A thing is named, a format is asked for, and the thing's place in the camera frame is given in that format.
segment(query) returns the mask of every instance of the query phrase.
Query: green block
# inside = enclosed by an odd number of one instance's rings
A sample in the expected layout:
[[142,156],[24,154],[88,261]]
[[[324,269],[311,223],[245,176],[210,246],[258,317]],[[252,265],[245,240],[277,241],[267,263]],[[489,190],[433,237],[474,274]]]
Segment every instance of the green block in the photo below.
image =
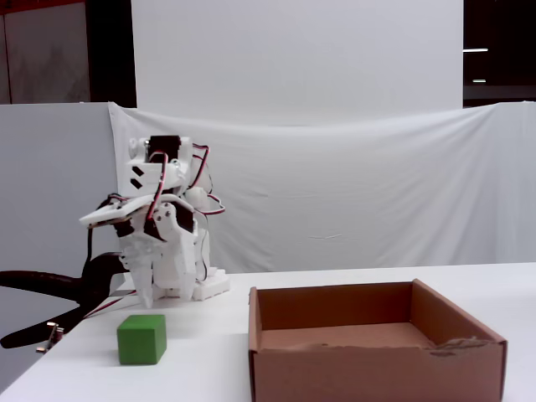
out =
[[156,364],[166,351],[166,317],[129,316],[117,328],[121,364]]

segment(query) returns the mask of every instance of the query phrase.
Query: white backdrop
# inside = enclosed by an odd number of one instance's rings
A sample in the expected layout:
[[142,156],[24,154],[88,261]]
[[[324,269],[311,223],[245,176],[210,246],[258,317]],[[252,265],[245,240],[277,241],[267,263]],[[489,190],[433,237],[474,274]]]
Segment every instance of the white backdrop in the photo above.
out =
[[260,124],[461,108],[463,0],[132,0],[137,104]]
[[118,164],[129,137],[211,146],[228,208],[213,260],[229,271],[536,260],[534,103],[311,127],[110,113]]

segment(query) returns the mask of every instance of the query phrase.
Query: brown cardboard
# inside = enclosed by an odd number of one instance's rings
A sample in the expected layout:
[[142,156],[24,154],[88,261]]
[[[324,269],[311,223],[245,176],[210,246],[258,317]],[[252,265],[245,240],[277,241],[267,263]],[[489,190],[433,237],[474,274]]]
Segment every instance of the brown cardboard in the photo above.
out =
[[250,294],[253,399],[499,401],[506,341],[420,281]]

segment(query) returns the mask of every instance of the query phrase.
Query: white fabric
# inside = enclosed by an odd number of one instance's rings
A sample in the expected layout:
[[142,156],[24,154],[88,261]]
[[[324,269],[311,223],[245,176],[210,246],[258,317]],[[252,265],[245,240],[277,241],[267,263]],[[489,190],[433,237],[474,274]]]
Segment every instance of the white fabric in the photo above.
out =
[[534,103],[307,127],[109,110],[118,175],[131,137],[210,145],[227,207],[210,218],[212,256],[226,270],[536,260]]

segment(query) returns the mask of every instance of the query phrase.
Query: white table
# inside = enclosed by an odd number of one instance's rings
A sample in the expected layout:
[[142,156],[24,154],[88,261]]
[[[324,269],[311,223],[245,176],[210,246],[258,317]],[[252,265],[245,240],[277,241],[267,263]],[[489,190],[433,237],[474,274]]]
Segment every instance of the white table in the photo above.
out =
[[0,402],[250,400],[248,294],[258,288],[419,278],[508,341],[504,400],[536,400],[536,264],[459,265],[238,274],[231,292],[203,302],[158,301],[167,351],[155,366],[121,366],[116,328],[144,313],[134,296],[83,321],[2,395]]

